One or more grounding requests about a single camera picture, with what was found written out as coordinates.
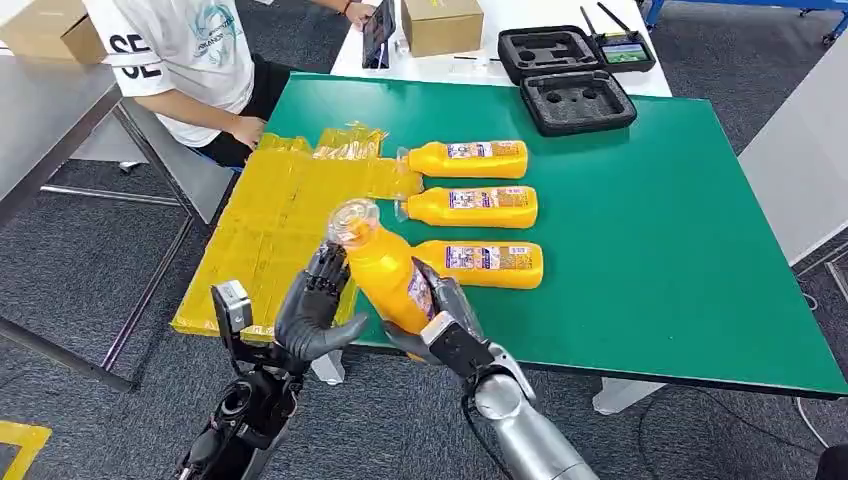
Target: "gray table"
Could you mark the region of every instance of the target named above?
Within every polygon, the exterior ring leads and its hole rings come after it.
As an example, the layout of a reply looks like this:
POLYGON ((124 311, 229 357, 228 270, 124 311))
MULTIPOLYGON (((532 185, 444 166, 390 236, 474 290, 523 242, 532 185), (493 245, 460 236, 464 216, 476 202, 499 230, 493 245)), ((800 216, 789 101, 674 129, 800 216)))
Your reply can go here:
POLYGON ((174 157, 196 155, 170 138, 152 114, 134 101, 122 99, 110 67, 25 62, 14 57, 0 57, 0 86, 0 111, 3 112, 0 118, 0 226, 39 191, 173 206, 187 213, 141 298, 99 364, 79 357, 0 314, 0 335, 118 391, 129 391, 132 383, 111 372, 115 361, 193 220, 209 223, 212 217, 209 212, 214 212, 220 203, 232 172, 222 174, 224 169, 212 166, 215 170, 212 176, 186 178, 191 176, 187 175, 190 172, 184 165, 186 162, 174 157), (120 122, 132 145, 171 187, 174 198, 45 185, 109 116, 120 122), (169 155, 163 157, 160 152, 169 155), (198 178, 212 180, 198 183, 198 178))

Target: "green tabletop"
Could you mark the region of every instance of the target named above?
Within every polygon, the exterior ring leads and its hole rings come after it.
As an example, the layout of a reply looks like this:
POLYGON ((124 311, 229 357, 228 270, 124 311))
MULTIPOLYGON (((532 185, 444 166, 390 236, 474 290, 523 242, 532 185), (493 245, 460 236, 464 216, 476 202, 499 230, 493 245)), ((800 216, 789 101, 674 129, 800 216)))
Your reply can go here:
MULTIPOLYGON (((383 225, 413 245, 526 240, 542 246, 535 290, 466 289, 486 335, 537 365, 845 394, 833 355, 707 101, 634 97, 617 131, 540 136, 512 87, 301 74, 268 131, 305 136, 359 120, 384 154, 428 141, 521 139, 521 184, 539 195, 529 230, 383 225)), ((431 186, 516 181, 426 179, 431 186)), ((373 314, 364 295, 358 308, 373 314)), ((360 343, 389 346, 377 322, 360 343)))

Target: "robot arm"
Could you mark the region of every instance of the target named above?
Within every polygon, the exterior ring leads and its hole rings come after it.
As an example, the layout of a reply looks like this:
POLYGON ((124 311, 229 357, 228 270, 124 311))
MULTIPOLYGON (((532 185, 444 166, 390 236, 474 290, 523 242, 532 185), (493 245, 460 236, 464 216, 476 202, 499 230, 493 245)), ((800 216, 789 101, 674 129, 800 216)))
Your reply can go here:
POLYGON ((238 281, 212 287, 218 330, 236 379, 224 389, 202 433, 180 462, 179 480, 258 479, 286 435, 310 362, 356 339, 356 316, 330 328, 350 276, 344 250, 323 244, 298 274, 274 323, 274 342, 251 345, 240 332, 253 323, 250 299, 238 281), (250 364, 243 371, 239 362, 250 364))
POLYGON ((474 407, 495 430, 509 471, 504 473, 514 480, 598 480, 571 442, 533 407, 536 394, 518 362, 502 346, 483 339, 456 282, 439 278, 422 263, 418 267, 442 310, 422 330, 421 342, 432 357, 465 380, 463 412, 477 435, 466 408, 473 399, 474 407))

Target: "gray carpet floor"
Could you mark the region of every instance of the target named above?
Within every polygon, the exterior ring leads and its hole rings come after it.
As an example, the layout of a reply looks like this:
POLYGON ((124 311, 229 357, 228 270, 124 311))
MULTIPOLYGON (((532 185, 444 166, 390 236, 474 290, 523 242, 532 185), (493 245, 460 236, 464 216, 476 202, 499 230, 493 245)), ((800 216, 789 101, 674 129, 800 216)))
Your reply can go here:
MULTIPOLYGON (((343 19, 293 0, 272 7, 246 0, 239 7, 255 51, 329 71, 343 19), (320 34, 307 34, 313 26, 320 34)), ((815 64, 822 54, 818 39, 837 20, 831 13, 799 19, 792 10, 672 3, 653 39, 675 95, 709 98, 738 151, 815 64)), ((53 181, 167 194, 146 167, 127 176, 114 165, 72 161, 53 181)), ((0 311, 99 360, 181 220, 182 213, 167 207, 37 196, 0 229, 0 311)), ((190 232, 119 359, 118 372, 140 382, 136 392, 114 393, 0 340, 0 418, 53 430, 28 478, 158 479, 172 473, 232 378, 217 339, 176 334, 168 326, 207 237, 202 228, 190 232)), ((802 286, 818 300, 814 314, 848 369, 848 305, 821 268, 806 274, 802 286)), ((444 369, 366 353, 347 354, 345 364, 342 386, 308 380, 290 440, 265 478, 497 478, 462 424, 459 391, 444 369)), ((591 409, 597 378, 540 371, 529 377, 544 413, 603 479, 795 480, 815 474, 816 455, 751 429, 703 392, 664 389, 604 417, 591 409)), ((748 422, 820 450, 790 398, 706 392, 748 422)), ((825 438, 848 442, 846 403, 806 405, 825 438)), ((0 448, 0 467, 13 452, 0 448)))

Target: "orange bottle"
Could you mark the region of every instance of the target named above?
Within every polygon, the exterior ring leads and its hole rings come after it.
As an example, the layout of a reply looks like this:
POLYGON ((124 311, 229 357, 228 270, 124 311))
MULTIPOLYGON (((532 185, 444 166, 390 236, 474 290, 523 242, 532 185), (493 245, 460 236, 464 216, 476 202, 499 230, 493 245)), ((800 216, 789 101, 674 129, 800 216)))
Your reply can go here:
POLYGON ((380 225, 380 210, 367 199, 349 200, 330 215, 330 241, 347 252, 350 274, 380 316, 420 333, 435 314, 427 280, 412 263, 412 248, 380 225))
POLYGON ((545 274, 542 247, 535 243, 430 240, 412 254, 461 285, 526 290, 538 287, 545 274))
POLYGON ((396 203, 398 219, 455 227, 530 228, 539 201, 532 187, 434 187, 396 203))
POLYGON ((521 178, 527 172, 527 145, 520 141, 439 143, 398 151, 410 170, 428 177, 521 178))

